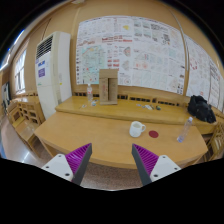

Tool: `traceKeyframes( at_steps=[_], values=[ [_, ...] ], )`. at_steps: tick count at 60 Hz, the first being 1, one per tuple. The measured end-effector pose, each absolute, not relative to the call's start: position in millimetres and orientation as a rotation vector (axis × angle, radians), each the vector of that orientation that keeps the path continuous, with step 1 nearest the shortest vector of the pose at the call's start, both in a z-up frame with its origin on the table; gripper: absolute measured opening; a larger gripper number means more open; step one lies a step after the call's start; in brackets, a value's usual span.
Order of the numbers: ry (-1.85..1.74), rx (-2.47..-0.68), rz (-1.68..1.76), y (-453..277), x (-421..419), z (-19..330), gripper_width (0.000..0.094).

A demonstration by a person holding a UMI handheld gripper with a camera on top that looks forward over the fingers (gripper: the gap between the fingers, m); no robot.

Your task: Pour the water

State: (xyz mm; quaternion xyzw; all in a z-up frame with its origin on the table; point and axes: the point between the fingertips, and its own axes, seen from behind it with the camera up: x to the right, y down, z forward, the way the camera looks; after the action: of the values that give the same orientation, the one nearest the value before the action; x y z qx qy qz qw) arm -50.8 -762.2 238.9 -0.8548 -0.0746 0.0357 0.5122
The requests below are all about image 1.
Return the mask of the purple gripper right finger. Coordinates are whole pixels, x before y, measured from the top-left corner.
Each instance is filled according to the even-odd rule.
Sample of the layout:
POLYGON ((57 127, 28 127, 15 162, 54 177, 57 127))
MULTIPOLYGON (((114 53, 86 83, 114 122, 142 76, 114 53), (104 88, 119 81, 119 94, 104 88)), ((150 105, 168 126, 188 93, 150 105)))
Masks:
POLYGON ((180 170, 167 155, 158 156, 137 144, 132 145, 132 156, 143 186, 180 170))

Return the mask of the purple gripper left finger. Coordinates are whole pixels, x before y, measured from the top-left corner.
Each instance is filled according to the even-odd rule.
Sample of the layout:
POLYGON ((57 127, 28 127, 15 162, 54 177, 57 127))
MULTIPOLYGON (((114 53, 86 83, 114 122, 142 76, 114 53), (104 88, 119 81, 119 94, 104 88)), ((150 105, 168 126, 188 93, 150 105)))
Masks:
POLYGON ((42 169, 76 185, 80 185, 91 154, 92 144, 88 143, 66 155, 57 154, 42 169))

